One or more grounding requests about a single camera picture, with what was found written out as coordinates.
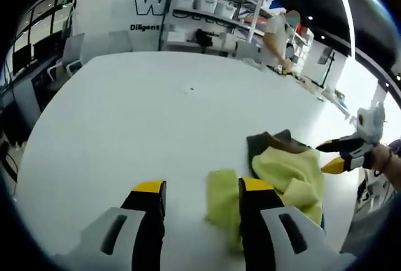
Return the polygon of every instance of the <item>computer screen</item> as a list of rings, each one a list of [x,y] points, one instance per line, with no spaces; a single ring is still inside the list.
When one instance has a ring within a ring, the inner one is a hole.
[[[15,53],[13,53],[13,74],[17,74],[22,68],[31,63],[31,45],[25,45]]]
[[[318,64],[321,64],[321,65],[326,64],[332,52],[333,52],[333,48],[332,47],[326,47],[325,50],[323,50],[323,53],[320,56]]]
[[[44,60],[58,52],[61,46],[61,31],[40,40],[33,45],[34,58]]]

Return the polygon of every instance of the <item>storage bin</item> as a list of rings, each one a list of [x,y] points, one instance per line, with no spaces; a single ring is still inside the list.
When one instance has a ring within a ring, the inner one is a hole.
[[[195,8],[203,13],[214,14],[217,6],[217,0],[195,0]]]
[[[179,9],[193,9],[195,0],[177,0],[176,7]]]
[[[214,14],[222,18],[232,19],[236,11],[237,8],[235,6],[231,6],[227,3],[217,3]]]

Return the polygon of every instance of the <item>yellow-green cloth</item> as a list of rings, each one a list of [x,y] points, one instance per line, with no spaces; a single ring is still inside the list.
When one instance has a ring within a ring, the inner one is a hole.
[[[320,225],[325,178],[315,150],[292,154],[267,148],[252,167],[259,178],[274,186],[286,206],[295,206]],[[239,236],[239,190],[235,170],[211,171],[207,177],[206,220],[230,231],[232,250],[242,250]]]

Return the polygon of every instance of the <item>bracelet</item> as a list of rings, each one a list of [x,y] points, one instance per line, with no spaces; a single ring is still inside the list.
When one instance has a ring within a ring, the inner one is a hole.
[[[376,170],[374,172],[375,177],[378,177],[379,175],[384,173],[384,170],[388,167],[392,158],[393,158],[393,151],[391,150],[391,148],[388,148],[388,158],[387,158],[386,162],[383,163],[383,166],[380,168],[381,171]]]

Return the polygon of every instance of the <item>white table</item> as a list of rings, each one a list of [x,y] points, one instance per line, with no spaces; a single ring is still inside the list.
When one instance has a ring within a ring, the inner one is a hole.
[[[226,232],[204,221],[205,179],[224,167],[249,174],[246,137],[283,129],[311,146],[353,132],[340,111],[292,78],[237,60],[173,52],[101,56],[63,86],[36,123],[17,205],[43,249],[67,253],[80,230],[119,207],[132,187],[166,179],[163,270],[244,270],[243,259],[227,254]],[[327,237],[339,250],[358,172],[326,178]]]

